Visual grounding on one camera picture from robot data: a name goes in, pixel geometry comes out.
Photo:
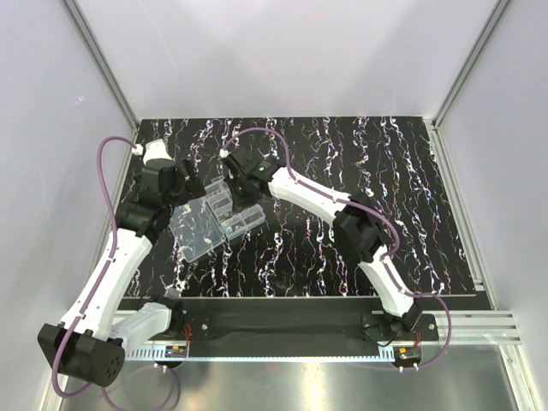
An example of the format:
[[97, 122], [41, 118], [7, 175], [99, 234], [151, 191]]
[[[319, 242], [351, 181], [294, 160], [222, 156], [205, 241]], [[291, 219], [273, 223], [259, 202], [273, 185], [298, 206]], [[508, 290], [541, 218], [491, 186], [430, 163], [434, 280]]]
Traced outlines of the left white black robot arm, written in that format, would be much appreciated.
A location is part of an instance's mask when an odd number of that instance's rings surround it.
[[51, 366], [53, 390], [71, 393], [60, 375], [86, 386], [107, 387], [122, 370], [127, 354], [156, 335], [175, 337], [185, 328], [182, 304], [169, 297], [147, 302], [116, 322], [116, 311], [142, 261], [166, 231], [175, 209], [205, 195], [193, 163], [173, 159], [163, 140], [133, 143], [142, 160], [136, 186], [119, 205], [112, 204], [106, 183], [99, 184], [110, 215], [111, 233], [102, 256], [72, 307], [56, 325], [45, 324], [38, 343]]

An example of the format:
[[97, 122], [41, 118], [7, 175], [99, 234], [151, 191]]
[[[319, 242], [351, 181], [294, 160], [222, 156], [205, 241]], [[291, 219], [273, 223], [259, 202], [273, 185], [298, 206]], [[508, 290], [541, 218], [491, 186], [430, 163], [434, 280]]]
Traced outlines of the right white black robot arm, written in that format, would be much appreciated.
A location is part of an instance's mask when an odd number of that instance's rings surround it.
[[357, 265], [377, 292], [390, 328], [397, 334], [414, 331], [422, 310], [391, 261], [383, 216], [366, 205], [364, 194], [350, 195], [293, 171], [282, 159], [263, 157], [243, 148], [219, 153], [229, 174], [225, 181], [237, 206], [263, 197], [285, 200], [327, 223], [336, 250]]

